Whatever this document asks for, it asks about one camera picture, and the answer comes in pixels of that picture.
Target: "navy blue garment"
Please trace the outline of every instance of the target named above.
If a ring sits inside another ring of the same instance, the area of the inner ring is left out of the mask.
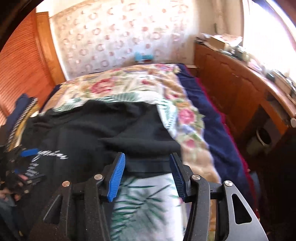
[[[45,105],[47,104],[47,102],[48,102],[48,101],[50,100],[50,98],[53,97],[53,95],[59,90],[60,86],[61,86],[61,84],[56,85],[56,86],[54,87],[54,89],[50,92],[50,94],[49,94],[48,97],[46,98],[46,101],[43,103],[42,107],[40,108],[40,112],[43,111],[43,109],[44,109]]]
[[[222,181],[231,180],[242,193],[246,201],[253,207],[254,199],[244,171],[243,163],[231,137],[228,135],[221,116],[208,101],[205,93],[191,76],[184,65],[178,64],[180,83],[187,92],[188,98],[204,117],[204,139],[210,147],[214,165]]]
[[[13,126],[19,119],[19,117],[22,115],[24,110],[27,108],[27,106],[32,102],[33,98],[29,98],[26,94],[22,94],[17,101],[15,102],[15,109],[13,112],[7,117],[6,120],[6,129],[8,133],[12,131]]]

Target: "clutter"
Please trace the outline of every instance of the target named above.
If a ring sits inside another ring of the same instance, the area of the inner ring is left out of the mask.
[[[242,60],[243,60],[244,62],[246,62],[247,64],[248,64],[249,61],[250,61],[250,55],[249,55],[246,51],[244,51],[244,53],[243,53],[243,55],[242,55]]]
[[[198,43],[200,43],[200,44],[203,44],[203,43],[205,43],[210,37],[211,37],[210,34],[199,33],[199,34],[196,36],[195,41],[198,42]]]
[[[227,50],[228,47],[235,47],[242,41],[241,36],[234,36],[230,34],[211,36],[205,45],[214,50]]]
[[[242,61],[243,60],[243,54],[244,54],[244,50],[242,46],[237,45],[234,49],[234,56]]]
[[[291,97],[292,102],[293,102],[294,104],[296,104],[296,91],[295,91],[294,89],[291,90],[291,93],[290,93],[289,96]]]
[[[256,136],[252,137],[247,144],[247,153],[256,156],[271,144],[271,138],[264,128],[257,128]]]
[[[222,53],[222,54],[228,55],[228,56],[233,56],[232,53],[224,51],[224,50],[220,50],[219,52]]]
[[[262,73],[262,69],[259,67],[256,60],[254,60],[254,59],[250,59],[250,62],[248,63],[248,67],[260,74]]]
[[[280,72],[276,70],[272,70],[272,74],[275,77],[274,83],[281,88],[283,92],[290,95],[291,90],[293,89],[292,83],[290,83],[285,76],[283,76]]]
[[[271,82],[275,82],[275,77],[272,74],[270,74],[270,73],[267,73],[266,74],[266,78],[268,80],[270,80]]]

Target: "window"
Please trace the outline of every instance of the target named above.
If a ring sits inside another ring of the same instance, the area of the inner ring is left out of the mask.
[[[276,69],[296,83],[296,28],[279,6],[266,1],[278,18],[251,0],[244,2],[243,46],[268,69]]]

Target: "metal screw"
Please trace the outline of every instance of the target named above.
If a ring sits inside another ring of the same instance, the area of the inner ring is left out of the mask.
[[[69,181],[64,181],[62,183],[62,186],[65,188],[65,187],[68,187],[70,185],[70,182]]]
[[[103,178],[103,175],[102,174],[97,174],[97,175],[94,176],[94,178],[96,180],[101,180]]]
[[[193,174],[191,177],[193,180],[200,180],[200,175]]]
[[[224,182],[224,184],[225,184],[226,186],[228,186],[228,187],[231,187],[231,186],[233,185],[233,182],[232,182],[232,181],[228,181],[228,180],[226,180],[226,181]]]

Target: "patterned wallpaper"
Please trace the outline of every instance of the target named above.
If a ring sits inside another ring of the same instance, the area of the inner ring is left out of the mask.
[[[194,0],[87,0],[50,18],[69,79],[134,64],[193,62]]]

